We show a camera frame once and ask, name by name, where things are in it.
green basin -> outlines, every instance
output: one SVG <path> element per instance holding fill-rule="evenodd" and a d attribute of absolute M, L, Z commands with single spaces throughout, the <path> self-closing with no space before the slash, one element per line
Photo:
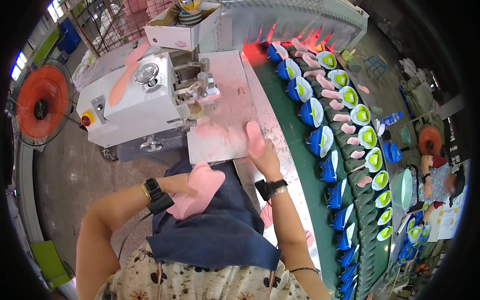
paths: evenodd
<path fill-rule="evenodd" d="M 412 174 L 410 170 L 405 169 L 401 173 L 396 174 L 390 184 L 392 191 L 392 202 L 396 206 L 400 206 L 407 211 L 412 200 Z"/>

floral shirt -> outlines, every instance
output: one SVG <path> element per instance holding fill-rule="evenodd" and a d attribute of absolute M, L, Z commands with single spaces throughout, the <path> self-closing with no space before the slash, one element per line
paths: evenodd
<path fill-rule="evenodd" d="M 274 276 L 272 274 L 254 266 L 204 269 L 175 262 L 159 265 L 145 242 L 128 258 L 125 266 L 107 280 L 95 299 L 310 299 L 281 261 Z"/>
<path fill-rule="evenodd" d="M 425 202 L 425 200 L 429 200 L 429 202 L 445 202 L 448 198 L 447 193 L 445 192 L 444 189 L 444 182 L 445 179 L 447 178 L 447 175 L 450 173 L 450 166 L 448 163 L 445 163 L 444 165 L 440 167 L 433 167 L 429 169 L 430 172 L 430 178 L 432 179 L 432 189 L 431 189 L 431 195 L 429 197 L 425 197 L 423 194 L 423 183 L 421 179 L 423 178 L 423 172 L 421 169 L 419 169 L 419 199 L 418 201 L 420 202 Z M 412 178 L 413 178 L 413 191 L 412 191 L 412 200 L 410 203 L 410 206 L 413 206 L 417 204 L 417 178 L 415 171 L 412 170 Z"/>

water bottle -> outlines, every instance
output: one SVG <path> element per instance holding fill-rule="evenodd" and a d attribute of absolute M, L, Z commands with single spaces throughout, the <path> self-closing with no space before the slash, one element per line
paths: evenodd
<path fill-rule="evenodd" d="M 381 124 L 385 124 L 385 127 L 388 127 L 388 126 L 390 126 L 390 125 L 392 125 L 392 124 L 397 123 L 397 121 L 400 120 L 401 117 L 403 117 L 401 111 L 399 111 L 399 112 L 394 112 L 394 113 L 389 114 L 389 115 L 386 116 L 385 118 L 381 119 L 381 120 L 380 120 L 380 123 L 381 123 Z"/>

worker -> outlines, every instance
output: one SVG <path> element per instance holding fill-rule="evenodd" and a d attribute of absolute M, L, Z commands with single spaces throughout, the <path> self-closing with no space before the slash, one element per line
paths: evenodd
<path fill-rule="evenodd" d="M 282 182 L 271 140 L 250 160 L 267 182 Z M 226 179 L 205 211 L 185 220 L 153 217 L 153 235 L 120 268 L 112 234 L 150 204 L 142 185 L 101 198 L 82 220 L 76 280 L 80 300 L 90 299 L 314 299 L 329 300 L 308 251 L 305 231 L 286 186 L 271 196 L 278 249 L 240 185 L 232 162 L 212 166 Z M 197 191 L 181 161 L 156 179 L 162 193 Z"/>
<path fill-rule="evenodd" d="M 447 160 L 437 155 L 423 155 L 421 157 L 421 170 L 419 170 L 418 176 L 416 170 L 411 170 L 411 173 L 413 177 L 413 191 L 409 211 L 413 212 L 422 209 L 427 200 L 431 202 L 423 213 L 420 227 L 425 225 L 432 212 L 442 206 L 448 197 L 450 197 L 450 201 L 458 197 L 463 192 L 465 186 L 463 165 L 460 165 L 460 170 L 452 174 Z"/>

navy apron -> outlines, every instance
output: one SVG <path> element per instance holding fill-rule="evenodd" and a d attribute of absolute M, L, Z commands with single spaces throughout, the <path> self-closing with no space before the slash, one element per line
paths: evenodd
<path fill-rule="evenodd" d="M 178 262 L 205 269 L 232 265 L 275 271 L 281 250 L 263 237 L 264 223 L 240 185 L 233 162 L 212 166 L 225 182 L 201 215 L 177 220 L 166 211 L 152 219 L 147 237 L 155 262 Z M 188 173 L 188 160 L 175 164 L 165 177 Z"/>

